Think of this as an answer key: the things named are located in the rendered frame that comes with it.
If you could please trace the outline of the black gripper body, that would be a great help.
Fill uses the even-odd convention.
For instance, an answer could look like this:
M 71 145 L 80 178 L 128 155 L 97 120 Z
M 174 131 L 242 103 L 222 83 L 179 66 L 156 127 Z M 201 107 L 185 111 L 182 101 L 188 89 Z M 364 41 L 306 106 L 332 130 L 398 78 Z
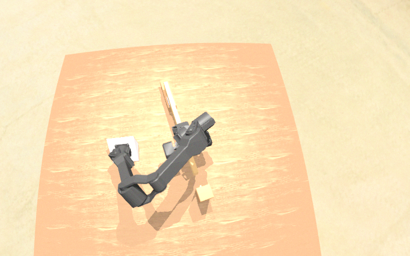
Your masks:
M 212 139 L 211 139 L 210 134 L 209 134 L 208 131 L 205 131 L 205 135 L 206 135 L 206 137 L 207 137 L 207 142 L 208 142 L 208 146 L 207 146 L 207 147 L 209 147 L 209 146 L 212 145 Z M 175 146 L 173 146 L 172 141 L 167 142 L 167 143 L 164 143 L 164 144 L 162 145 L 166 159 L 167 159 L 172 153 L 175 152 L 175 150 L 178 148 L 178 146 L 179 146 L 178 143 L 176 143 Z

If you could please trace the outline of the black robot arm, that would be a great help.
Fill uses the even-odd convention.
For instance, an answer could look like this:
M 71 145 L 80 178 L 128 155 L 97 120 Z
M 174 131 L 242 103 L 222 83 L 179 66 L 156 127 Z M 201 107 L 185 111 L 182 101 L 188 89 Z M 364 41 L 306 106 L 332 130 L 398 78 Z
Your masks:
M 199 117 L 188 122 L 178 123 L 172 126 L 174 140 L 179 144 L 164 163 L 149 175 L 133 175 L 131 168 L 134 161 L 131 157 L 129 144 L 116 144 L 115 149 L 109 153 L 110 159 L 118 167 L 121 182 L 117 192 L 132 207 L 140 207 L 150 203 L 153 198 L 167 188 L 167 184 L 183 168 L 185 163 L 192 157 L 199 155 L 208 146 L 205 131 L 215 125 L 215 120 L 206 111 Z M 146 194 L 138 184 L 150 184 L 153 188 L 150 194 Z

